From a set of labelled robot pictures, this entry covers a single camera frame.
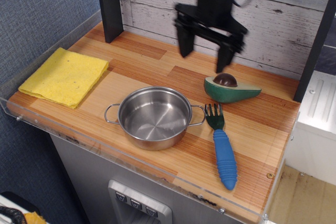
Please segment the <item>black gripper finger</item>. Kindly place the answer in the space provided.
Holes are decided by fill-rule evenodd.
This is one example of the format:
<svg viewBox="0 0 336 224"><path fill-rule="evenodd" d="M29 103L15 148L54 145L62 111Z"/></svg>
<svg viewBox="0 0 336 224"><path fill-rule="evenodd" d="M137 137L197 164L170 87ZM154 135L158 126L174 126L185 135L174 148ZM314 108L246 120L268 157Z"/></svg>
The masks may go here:
<svg viewBox="0 0 336 224"><path fill-rule="evenodd" d="M230 65L236 52L240 52L239 44L219 44L216 73L221 73L227 65Z"/></svg>
<svg viewBox="0 0 336 224"><path fill-rule="evenodd" d="M187 57L194 51L194 38L195 35L192 28L185 26L180 22L175 24L177 29L177 39L179 43L180 54L182 57Z"/></svg>

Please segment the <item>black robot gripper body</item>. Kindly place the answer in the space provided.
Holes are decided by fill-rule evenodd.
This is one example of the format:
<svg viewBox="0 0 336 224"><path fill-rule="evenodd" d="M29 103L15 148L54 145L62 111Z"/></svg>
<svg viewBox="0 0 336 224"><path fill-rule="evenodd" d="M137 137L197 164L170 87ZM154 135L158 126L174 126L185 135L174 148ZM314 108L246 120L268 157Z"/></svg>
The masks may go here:
<svg viewBox="0 0 336 224"><path fill-rule="evenodd" d="M232 17L234 0L197 0L197 5L176 4L176 22L192 28L195 36L215 44L239 44L243 49L247 29Z"/></svg>

